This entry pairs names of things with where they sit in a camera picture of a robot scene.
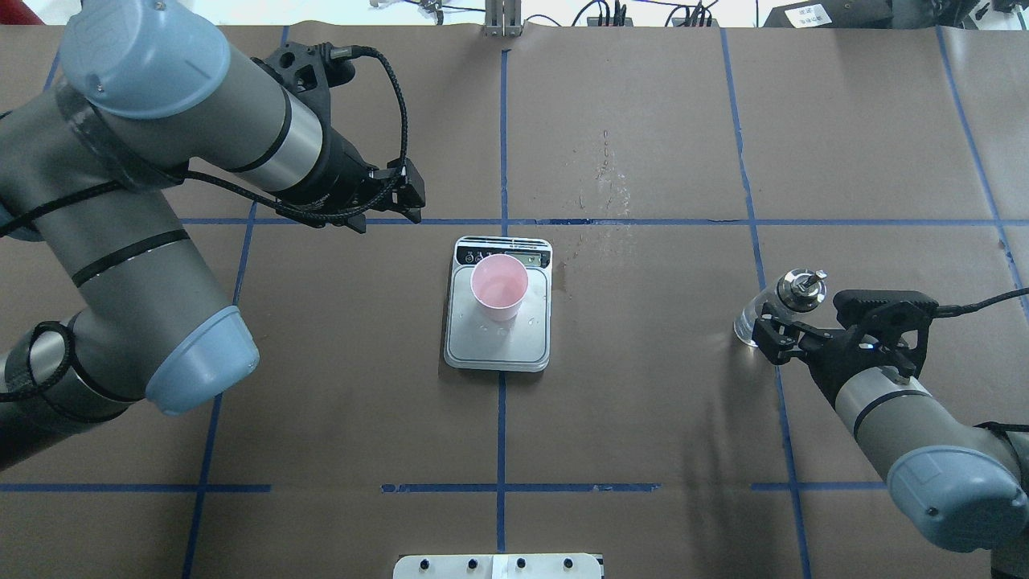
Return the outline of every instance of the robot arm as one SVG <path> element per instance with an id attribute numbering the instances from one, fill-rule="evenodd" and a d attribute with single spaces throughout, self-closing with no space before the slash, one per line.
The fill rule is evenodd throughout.
<path id="1" fill-rule="evenodd" d="M 0 470 L 143 398 L 185 412 L 256 367 L 239 311 L 161 192 L 197 176 L 189 158 L 314 226 L 363 231 L 366 209 L 418 222 L 425 205 L 399 87 L 372 48 L 293 43 L 252 62 L 175 0 L 86 0 L 60 56 L 66 80 L 0 117 L 0 225 L 74 191 L 107 192 L 13 233 L 45 240 L 88 307 L 0 356 Z M 328 89 L 360 56 L 380 58 L 400 100 L 401 154 L 385 171 L 330 123 Z"/>
<path id="2" fill-rule="evenodd" d="M 845 330 L 786 322 L 773 306 L 753 339 L 773 364 L 808 365 L 926 539 L 952 551 L 993 549 L 995 576 L 1029 578 L 1029 435 L 961 425 L 918 381 L 944 309 L 917 292 L 846 291 L 833 305 Z M 915 345 L 903 339 L 912 332 Z"/>

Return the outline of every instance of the pink plastic cup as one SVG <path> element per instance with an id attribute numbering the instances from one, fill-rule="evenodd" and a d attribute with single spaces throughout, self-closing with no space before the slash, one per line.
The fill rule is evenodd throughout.
<path id="1" fill-rule="evenodd" d="M 494 322 L 514 318 L 528 291 L 529 272 L 506 253 L 487 255 L 471 272 L 471 295 Z"/>

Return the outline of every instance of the cable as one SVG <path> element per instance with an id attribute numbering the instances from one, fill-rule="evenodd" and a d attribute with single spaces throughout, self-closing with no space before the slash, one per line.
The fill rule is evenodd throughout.
<path id="1" fill-rule="evenodd" d="M 698 2 L 697 5 L 694 6 L 693 14 L 689 13 L 689 10 L 686 10 L 686 17 L 677 26 L 687 27 L 687 28 L 697 28 L 700 26 L 704 26 L 704 11 L 705 11 L 704 4 Z"/>
<path id="2" fill-rule="evenodd" d="M 242 186 L 240 186 L 240 185 L 238 185 L 238 184 L 236 184 L 234 182 L 226 181 L 225 179 L 222 179 L 220 177 L 215 177 L 214 175 L 209 175 L 207 173 L 202 173 L 200 171 L 186 171 L 185 177 L 187 179 L 193 179 L 193 180 L 197 180 L 197 181 L 204 181 L 206 183 L 211 183 L 213 185 L 220 186 L 223 189 L 226 189 L 226 190 L 229 190 L 232 192 L 235 192 L 236 194 L 239 194 L 241 196 L 245 196 L 245 197 L 249 198 L 250 201 L 253 201 L 253 202 L 255 202 L 255 203 L 257 203 L 259 205 L 263 205 L 263 206 L 269 207 L 271 209 L 275 209 L 276 211 L 278 211 L 282 215 L 284 215 L 286 217 L 290 217 L 292 219 L 310 219 L 310 220 L 317 221 L 317 222 L 320 222 L 320 223 L 321 222 L 328 222 L 328 220 L 329 220 L 329 219 L 326 218 L 326 215 L 323 214 L 323 213 L 311 213 L 311 212 L 308 212 L 308 211 L 303 211 L 300 209 L 296 209 L 296 208 L 291 207 L 289 205 L 286 205 L 286 204 L 280 203 L 278 201 L 275 201 L 274 198 L 269 198 L 269 197 L 264 196 L 263 194 L 260 194 L 258 192 L 254 192 L 254 191 L 252 191 L 252 190 L 250 190 L 250 189 L 248 189 L 246 187 L 242 187 Z"/>
<path id="3" fill-rule="evenodd" d="M 61 336 L 61 339 L 65 345 L 65 353 L 61 358 L 61 364 L 54 370 L 54 372 L 46 377 L 42 383 L 36 383 L 36 377 L 32 375 L 32 364 L 28 363 L 26 365 L 26 373 L 17 374 L 14 376 L 6 376 L 4 381 L 8 385 L 20 386 L 17 383 L 21 382 L 22 385 L 29 385 L 27 389 L 16 390 L 14 392 L 0 393 L 0 403 L 4 402 L 21 402 L 23 400 L 29 400 L 30 398 L 35 398 L 37 396 L 42 396 L 43 393 L 52 389 L 60 383 L 68 370 L 71 368 L 71 360 L 74 356 L 75 346 L 74 338 L 72 338 L 71 331 L 68 330 L 59 322 L 41 322 L 36 325 L 36 328 L 32 331 L 32 337 L 29 339 L 28 353 L 32 353 L 32 347 L 42 337 L 43 334 L 47 332 L 54 332 Z"/>
<path id="4" fill-rule="evenodd" d="M 672 8 L 671 12 L 668 13 L 668 17 L 665 19 L 665 26 L 668 26 L 672 22 L 672 16 L 675 15 L 675 12 L 679 11 L 679 8 L 685 8 L 686 9 L 686 21 L 689 20 L 689 6 L 678 4 L 674 8 Z"/>
<path id="5" fill-rule="evenodd" d="M 403 0 L 403 1 L 406 2 L 406 3 L 409 3 L 409 4 L 414 4 L 414 5 L 418 6 L 418 7 L 424 7 L 424 6 L 422 6 L 422 3 L 419 2 L 418 0 Z M 465 7 L 465 6 L 450 6 L 450 5 L 447 5 L 447 4 L 443 4 L 442 6 L 440 6 L 440 8 L 450 8 L 450 9 L 456 11 L 456 12 L 485 12 L 486 11 L 485 8 L 468 8 L 468 7 Z"/>
<path id="6" fill-rule="evenodd" d="M 660 4 L 662 6 L 682 6 L 678 2 L 659 2 L 658 0 L 636 0 L 637 2 L 643 2 L 645 4 Z"/>
<path id="7" fill-rule="evenodd" d="M 936 315 L 933 316 L 933 320 L 938 320 L 942 318 L 957 318 L 959 316 L 964 316 L 966 314 L 977 313 L 985 307 L 992 306 L 993 304 L 999 304 L 1000 302 L 1010 300 L 1014 298 L 1021 298 L 1022 296 L 1029 296 L 1029 288 L 1015 289 L 1015 291 L 1007 292 L 1006 294 L 1001 294 L 999 296 L 994 296 L 989 300 L 984 300 L 978 304 L 968 304 L 967 306 L 939 306 L 936 310 Z"/>
<path id="8" fill-rule="evenodd" d="M 575 14 L 575 20 L 572 21 L 572 26 L 575 26 L 578 23 L 578 20 L 582 16 L 583 12 L 586 12 L 587 9 L 590 6 L 593 6 L 594 4 L 600 4 L 601 6 L 604 7 L 604 10 L 598 16 L 598 23 L 603 22 L 605 17 L 607 19 L 611 17 L 611 5 L 607 3 L 607 0 L 590 0 L 590 2 L 586 6 L 582 6 L 582 9 L 579 10 L 579 13 Z"/>
<path id="9" fill-rule="evenodd" d="M 58 209 L 63 209 L 69 205 L 74 205 L 76 203 L 81 203 L 93 198 L 94 196 L 100 196 L 105 192 L 110 192 L 112 190 L 117 190 L 123 188 L 120 183 L 114 181 L 108 181 L 106 183 L 101 183 L 99 185 L 91 186 L 90 188 L 82 189 L 78 192 L 73 192 L 66 196 L 60 196 L 54 201 L 43 203 L 42 205 L 27 211 L 13 219 L 7 221 L 6 223 L 0 224 L 0 238 L 7 237 L 11 232 L 32 224 L 33 221 L 46 215 L 47 213 L 52 213 Z"/>
<path id="10" fill-rule="evenodd" d="M 523 22 L 529 22 L 532 19 L 546 19 L 546 20 L 553 22 L 554 24 L 558 25 L 559 27 L 561 26 L 561 23 L 559 23 L 558 21 L 552 19 L 551 16 L 548 16 L 546 14 L 532 14 L 531 16 L 525 19 L 525 21 L 523 21 Z"/>

